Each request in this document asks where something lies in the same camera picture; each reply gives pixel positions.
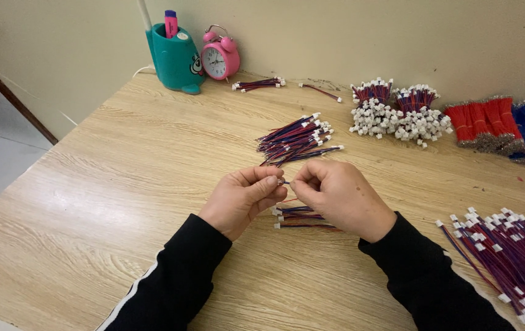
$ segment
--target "teal pen holder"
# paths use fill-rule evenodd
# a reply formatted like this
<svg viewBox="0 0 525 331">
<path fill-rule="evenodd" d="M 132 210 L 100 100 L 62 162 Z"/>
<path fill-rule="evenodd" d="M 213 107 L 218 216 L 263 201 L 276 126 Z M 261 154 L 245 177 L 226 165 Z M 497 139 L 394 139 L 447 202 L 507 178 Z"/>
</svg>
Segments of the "teal pen holder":
<svg viewBox="0 0 525 331">
<path fill-rule="evenodd" d="M 165 35 L 163 23 L 146 31 L 156 76 L 168 89 L 199 94 L 205 74 L 193 38 L 180 26 L 174 37 L 169 39 Z"/>
</svg>

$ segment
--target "cartoon face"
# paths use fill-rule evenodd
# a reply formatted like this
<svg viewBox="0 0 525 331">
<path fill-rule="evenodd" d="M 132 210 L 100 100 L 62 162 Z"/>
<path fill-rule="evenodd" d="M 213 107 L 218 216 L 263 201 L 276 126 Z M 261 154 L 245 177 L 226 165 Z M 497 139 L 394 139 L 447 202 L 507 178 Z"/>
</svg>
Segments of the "cartoon face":
<svg viewBox="0 0 525 331">
<path fill-rule="evenodd" d="M 201 58 L 199 54 L 193 55 L 193 64 L 189 66 L 193 75 L 203 76 L 203 66 L 201 65 Z"/>
</svg>

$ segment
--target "pink alarm clock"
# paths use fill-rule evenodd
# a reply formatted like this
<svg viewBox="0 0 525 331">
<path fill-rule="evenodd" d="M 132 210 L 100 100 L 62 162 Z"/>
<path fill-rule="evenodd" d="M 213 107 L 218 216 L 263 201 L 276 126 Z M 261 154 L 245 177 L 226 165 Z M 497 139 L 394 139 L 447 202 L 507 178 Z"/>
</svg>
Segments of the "pink alarm clock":
<svg viewBox="0 0 525 331">
<path fill-rule="evenodd" d="M 211 28 L 217 26 L 222 28 L 226 36 L 222 37 Z M 203 51 L 201 51 L 201 63 L 205 71 L 213 79 L 221 80 L 235 74 L 240 68 L 240 55 L 236 49 L 236 42 L 228 35 L 223 26 L 214 24 L 205 30 L 203 36 Z"/>
</svg>

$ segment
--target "beige wall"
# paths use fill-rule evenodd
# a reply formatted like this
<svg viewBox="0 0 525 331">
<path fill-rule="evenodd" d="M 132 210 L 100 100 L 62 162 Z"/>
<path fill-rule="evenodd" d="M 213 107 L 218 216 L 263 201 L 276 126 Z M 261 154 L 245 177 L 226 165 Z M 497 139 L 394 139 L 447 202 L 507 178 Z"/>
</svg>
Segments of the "beige wall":
<svg viewBox="0 0 525 331">
<path fill-rule="evenodd" d="M 525 1 L 150 1 L 197 40 L 210 24 L 239 43 L 242 69 L 348 86 L 377 76 L 429 84 L 439 105 L 525 98 Z M 0 0 L 0 72 L 59 139 L 150 63 L 132 0 Z"/>
</svg>

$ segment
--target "wooden table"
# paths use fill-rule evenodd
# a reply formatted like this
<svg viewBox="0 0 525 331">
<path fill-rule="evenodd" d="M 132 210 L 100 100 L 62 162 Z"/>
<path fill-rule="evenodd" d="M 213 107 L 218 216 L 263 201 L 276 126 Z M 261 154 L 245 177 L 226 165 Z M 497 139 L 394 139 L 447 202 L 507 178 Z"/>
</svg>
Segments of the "wooden table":
<svg viewBox="0 0 525 331">
<path fill-rule="evenodd" d="M 353 162 L 483 284 L 434 221 L 450 225 L 449 214 L 470 206 L 525 215 L 525 166 L 456 148 L 454 135 L 426 150 L 359 137 L 348 132 L 349 91 L 337 94 L 343 103 L 293 82 L 242 94 L 208 79 L 190 96 L 136 76 L 1 194 L 0 319 L 23 330 L 93 330 L 218 179 L 261 162 L 255 138 L 317 111 L 336 129 L 333 144 L 346 146 L 325 158 Z M 285 177 L 301 164 L 288 163 Z M 193 329 L 415 329 L 355 236 L 275 230 L 275 221 L 266 211 L 234 243 Z"/>
</svg>

